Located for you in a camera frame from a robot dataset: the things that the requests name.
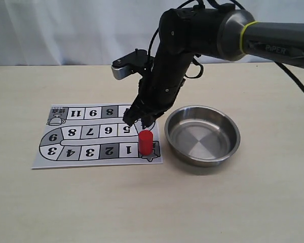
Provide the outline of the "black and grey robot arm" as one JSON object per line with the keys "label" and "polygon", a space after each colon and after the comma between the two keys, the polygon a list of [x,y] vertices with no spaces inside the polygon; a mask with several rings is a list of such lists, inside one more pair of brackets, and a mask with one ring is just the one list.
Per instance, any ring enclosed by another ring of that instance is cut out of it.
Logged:
{"label": "black and grey robot arm", "polygon": [[131,126],[150,126],[175,102],[195,55],[237,61],[246,55],[304,69],[304,23],[257,22],[246,10],[169,9],[159,22],[160,43],[138,95],[125,111]]}

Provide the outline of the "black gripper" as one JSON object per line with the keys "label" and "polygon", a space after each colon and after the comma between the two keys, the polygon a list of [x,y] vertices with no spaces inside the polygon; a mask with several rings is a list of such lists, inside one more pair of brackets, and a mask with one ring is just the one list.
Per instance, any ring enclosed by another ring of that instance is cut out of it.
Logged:
{"label": "black gripper", "polygon": [[133,104],[124,112],[123,122],[133,126],[141,119],[143,129],[153,125],[172,107],[193,57],[191,52],[173,55],[158,49],[152,71],[142,81]]}

